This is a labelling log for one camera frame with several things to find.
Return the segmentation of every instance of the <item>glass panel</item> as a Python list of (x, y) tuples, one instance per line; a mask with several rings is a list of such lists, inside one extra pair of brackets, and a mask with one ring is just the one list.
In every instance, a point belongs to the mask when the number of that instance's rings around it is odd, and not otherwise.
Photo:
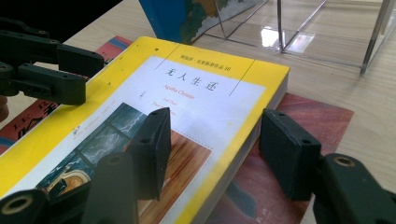
[(396, 0), (264, 0), (207, 35), (360, 69), (395, 26)]

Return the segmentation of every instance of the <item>screw hole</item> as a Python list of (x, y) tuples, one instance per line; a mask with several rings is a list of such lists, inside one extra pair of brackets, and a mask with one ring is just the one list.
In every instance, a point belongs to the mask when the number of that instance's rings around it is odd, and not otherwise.
[(33, 196), (30, 194), (24, 194), (7, 202), (3, 206), (1, 212), (4, 215), (13, 215), (28, 207), (32, 202)]
[(347, 157), (335, 157), (334, 161), (339, 165), (346, 166), (346, 167), (353, 167), (355, 166), (355, 162), (348, 159)]

